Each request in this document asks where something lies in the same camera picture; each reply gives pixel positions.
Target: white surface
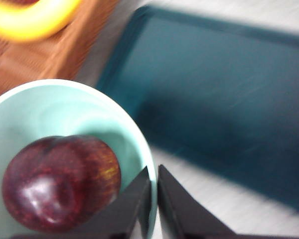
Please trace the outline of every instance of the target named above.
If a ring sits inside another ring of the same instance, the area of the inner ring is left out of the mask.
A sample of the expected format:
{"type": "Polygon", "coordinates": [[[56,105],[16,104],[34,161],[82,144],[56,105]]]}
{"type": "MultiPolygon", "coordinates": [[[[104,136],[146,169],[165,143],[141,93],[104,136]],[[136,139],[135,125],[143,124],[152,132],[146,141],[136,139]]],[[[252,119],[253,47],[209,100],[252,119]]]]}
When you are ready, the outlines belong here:
{"type": "MultiPolygon", "coordinates": [[[[299,0],[122,0],[101,32],[77,80],[95,85],[135,9],[146,4],[299,34],[299,0]]],[[[299,236],[299,212],[152,147],[194,198],[237,233],[299,236]]],[[[153,239],[161,239],[159,218],[153,239]]]]}

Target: teal tray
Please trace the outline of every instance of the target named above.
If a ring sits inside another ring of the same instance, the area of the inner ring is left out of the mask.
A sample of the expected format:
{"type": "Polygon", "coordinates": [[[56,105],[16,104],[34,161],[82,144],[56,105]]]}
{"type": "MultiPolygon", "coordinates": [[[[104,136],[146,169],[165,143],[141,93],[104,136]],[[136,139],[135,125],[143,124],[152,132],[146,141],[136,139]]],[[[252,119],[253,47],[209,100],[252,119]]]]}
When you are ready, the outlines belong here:
{"type": "Polygon", "coordinates": [[[299,210],[299,36],[142,7],[97,89],[150,143],[299,210]]]}

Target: bowl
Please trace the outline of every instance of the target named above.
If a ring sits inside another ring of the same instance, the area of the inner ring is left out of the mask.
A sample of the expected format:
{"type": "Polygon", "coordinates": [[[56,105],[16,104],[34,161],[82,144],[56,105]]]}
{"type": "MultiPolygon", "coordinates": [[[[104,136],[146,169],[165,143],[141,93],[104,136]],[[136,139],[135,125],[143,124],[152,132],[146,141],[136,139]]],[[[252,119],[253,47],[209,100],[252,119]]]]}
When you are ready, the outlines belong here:
{"type": "Polygon", "coordinates": [[[13,219],[4,206],[1,182],[9,162],[39,138],[73,134],[94,135],[109,145],[120,164],[121,191],[148,167],[152,190],[150,238],[157,208],[156,173],[140,129],[117,103],[96,89],[49,79],[20,85],[0,96],[0,239],[34,233],[13,219]]]}

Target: wooden surface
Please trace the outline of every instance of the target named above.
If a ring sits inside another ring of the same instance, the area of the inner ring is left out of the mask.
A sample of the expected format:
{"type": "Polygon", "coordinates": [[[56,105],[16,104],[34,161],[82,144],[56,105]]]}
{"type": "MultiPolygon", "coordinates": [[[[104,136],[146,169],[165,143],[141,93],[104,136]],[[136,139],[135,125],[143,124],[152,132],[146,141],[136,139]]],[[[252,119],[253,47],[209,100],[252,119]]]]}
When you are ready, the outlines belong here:
{"type": "Polygon", "coordinates": [[[39,79],[73,80],[118,0],[82,0],[74,19],[33,43],[0,40],[0,95],[39,79]]]}

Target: red apple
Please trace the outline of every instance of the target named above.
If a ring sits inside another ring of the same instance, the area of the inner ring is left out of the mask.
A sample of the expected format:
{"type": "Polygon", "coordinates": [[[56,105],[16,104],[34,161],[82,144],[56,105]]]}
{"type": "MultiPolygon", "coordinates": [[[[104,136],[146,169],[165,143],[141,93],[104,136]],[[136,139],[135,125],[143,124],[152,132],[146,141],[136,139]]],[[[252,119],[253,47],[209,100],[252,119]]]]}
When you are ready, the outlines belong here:
{"type": "Polygon", "coordinates": [[[22,149],[3,177],[9,213],[26,227],[64,232],[112,202],[120,189],[116,156],[93,136],[51,136],[22,149]]]}

